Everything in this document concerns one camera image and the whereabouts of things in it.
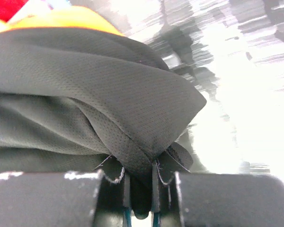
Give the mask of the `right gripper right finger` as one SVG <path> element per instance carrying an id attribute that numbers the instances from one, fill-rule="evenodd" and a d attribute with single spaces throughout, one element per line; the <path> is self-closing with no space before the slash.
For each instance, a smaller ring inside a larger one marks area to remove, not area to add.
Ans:
<path id="1" fill-rule="evenodd" d="M 284 227 L 284 182 L 193 174 L 163 152 L 152 164 L 151 210 L 155 227 Z"/>

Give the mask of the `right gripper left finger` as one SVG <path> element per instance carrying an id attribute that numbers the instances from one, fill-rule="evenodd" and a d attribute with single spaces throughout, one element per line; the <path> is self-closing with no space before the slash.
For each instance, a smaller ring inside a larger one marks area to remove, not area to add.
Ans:
<path id="1" fill-rule="evenodd" d="M 130 179 L 112 156 L 90 173 L 0 174 L 0 227 L 130 225 Z"/>

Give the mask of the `black mesh t shirt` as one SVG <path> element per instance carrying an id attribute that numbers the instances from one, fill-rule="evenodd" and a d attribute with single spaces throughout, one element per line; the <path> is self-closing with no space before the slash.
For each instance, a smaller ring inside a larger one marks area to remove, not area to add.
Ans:
<path id="1" fill-rule="evenodd" d="M 0 173 L 91 171 L 114 156 L 137 218 L 151 209 L 152 162 L 205 106 L 147 45 L 84 28 L 0 33 Z"/>

